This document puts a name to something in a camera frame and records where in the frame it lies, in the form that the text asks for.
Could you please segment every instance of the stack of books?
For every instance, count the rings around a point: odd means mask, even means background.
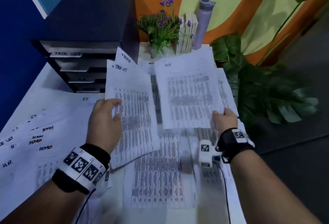
[[[195,40],[196,28],[198,27],[198,20],[195,13],[187,13],[184,16],[179,16],[179,39],[176,43],[176,55],[190,53]]]

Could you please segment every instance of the wristband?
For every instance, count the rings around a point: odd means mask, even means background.
[[[232,159],[245,150],[254,150],[255,144],[250,140],[246,133],[238,128],[230,128],[225,130],[217,143],[219,151],[223,152],[223,156],[231,163]]]
[[[88,194],[109,168],[109,160],[110,155],[100,147],[84,144],[59,164],[52,180],[64,192]]]

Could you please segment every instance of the hand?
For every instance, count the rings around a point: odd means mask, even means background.
[[[229,128],[237,128],[237,116],[229,108],[224,109],[224,115],[214,110],[212,112],[212,118],[214,119],[218,136]]]
[[[112,153],[122,135],[121,115],[112,118],[112,109],[122,102],[119,98],[101,99],[94,106],[88,122],[86,143]]]

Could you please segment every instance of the water bottle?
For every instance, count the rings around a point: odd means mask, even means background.
[[[211,0],[200,0],[199,8],[196,11],[196,18],[198,19],[198,27],[196,29],[193,50],[201,48],[203,38],[207,31],[209,21],[212,15],[212,10],[216,2]]]

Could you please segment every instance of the bottle cap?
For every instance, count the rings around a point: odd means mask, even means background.
[[[199,9],[205,12],[211,12],[215,5],[216,2],[211,0],[200,0]]]

